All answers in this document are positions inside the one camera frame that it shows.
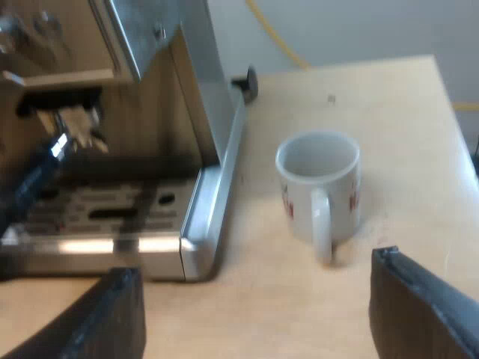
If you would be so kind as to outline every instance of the mug rim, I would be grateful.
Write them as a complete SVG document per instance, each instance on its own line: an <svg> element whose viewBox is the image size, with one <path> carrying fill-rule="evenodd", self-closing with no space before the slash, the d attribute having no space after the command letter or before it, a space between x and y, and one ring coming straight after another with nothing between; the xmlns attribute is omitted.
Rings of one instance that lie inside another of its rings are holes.
<svg viewBox="0 0 479 359"><path fill-rule="evenodd" d="M346 141L355 150L354 159L345 168L337 172L334 172L332 174L324 174L322 176L301 176L288 171L286 168L284 168L283 164L280 163L280 160L279 160L280 155L285 151L285 148L288 147L288 145L290 145L292 142L297 141L301 138L305 138L307 136L311 136L311 135L333 135L337 138L340 138ZM360 157L361 157L361 148L359 147L356 140L354 140L353 138L339 131L315 130L315 131L300 132L284 140L279 145L278 150L276 151L275 163L276 163L276 169L278 170L280 175L290 180L291 182L300 182L304 184L325 184L328 182L334 182L335 180L338 180L341 177L344 177L345 175L347 175L349 172L351 172L358 164Z"/></svg>

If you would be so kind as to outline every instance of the white mug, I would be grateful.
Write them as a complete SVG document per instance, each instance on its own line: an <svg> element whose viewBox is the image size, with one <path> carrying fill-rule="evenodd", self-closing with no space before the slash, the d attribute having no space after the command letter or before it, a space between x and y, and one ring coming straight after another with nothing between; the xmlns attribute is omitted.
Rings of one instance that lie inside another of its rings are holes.
<svg viewBox="0 0 479 359"><path fill-rule="evenodd" d="M323 263L332 260L332 244L351 237L359 225L360 158L359 145L334 131L296 135L276 153L293 232L312 240Z"/></svg>

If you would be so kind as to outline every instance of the mug handle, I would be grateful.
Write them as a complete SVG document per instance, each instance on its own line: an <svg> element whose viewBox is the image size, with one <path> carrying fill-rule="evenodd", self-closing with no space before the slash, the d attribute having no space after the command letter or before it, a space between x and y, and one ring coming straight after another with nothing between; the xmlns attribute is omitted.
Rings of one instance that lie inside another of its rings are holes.
<svg viewBox="0 0 479 359"><path fill-rule="evenodd" d="M331 209L328 194L321 188L311 192L313 246L317 259L328 264L332 260Z"/></svg>

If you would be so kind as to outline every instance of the wooden countertop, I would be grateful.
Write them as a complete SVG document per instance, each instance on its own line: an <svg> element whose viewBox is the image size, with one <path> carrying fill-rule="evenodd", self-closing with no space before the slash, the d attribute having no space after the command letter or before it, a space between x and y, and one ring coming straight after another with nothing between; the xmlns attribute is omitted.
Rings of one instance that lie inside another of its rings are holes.
<svg viewBox="0 0 479 359"><path fill-rule="evenodd" d="M289 135L336 129L363 152L364 223L323 268L287 230L275 151ZM431 57L260 77L209 283L146 283L149 358L373 358L370 253L402 252L479 300L479 192ZM93 280L0 283L0 354Z"/></svg>

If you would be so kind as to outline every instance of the espresso machine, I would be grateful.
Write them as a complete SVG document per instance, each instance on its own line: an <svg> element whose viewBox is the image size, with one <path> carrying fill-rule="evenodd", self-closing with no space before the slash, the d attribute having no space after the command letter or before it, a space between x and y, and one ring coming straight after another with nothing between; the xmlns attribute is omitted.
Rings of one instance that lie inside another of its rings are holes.
<svg viewBox="0 0 479 359"><path fill-rule="evenodd" d="M206 0L0 0L0 70L0 274L210 276L245 100Z"/></svg>

